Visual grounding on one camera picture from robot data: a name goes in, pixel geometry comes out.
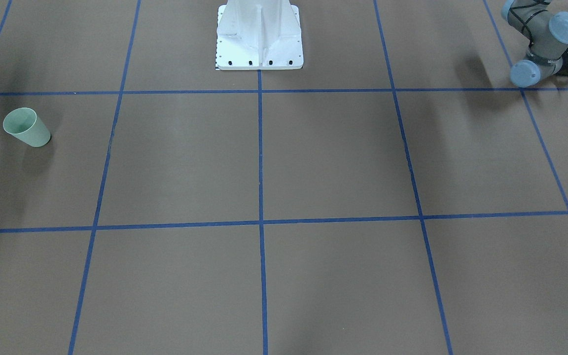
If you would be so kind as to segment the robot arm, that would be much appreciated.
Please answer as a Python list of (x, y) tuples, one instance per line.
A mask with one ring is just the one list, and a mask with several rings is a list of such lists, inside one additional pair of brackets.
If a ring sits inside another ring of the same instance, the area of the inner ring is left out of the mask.
[(568, 78), (568, 12), (552, 13), (549, 0), (507, 0), (502, 18), (528, 39), (523, 59), (512, 65), (511, 82), (519, 88), (551, 76)]

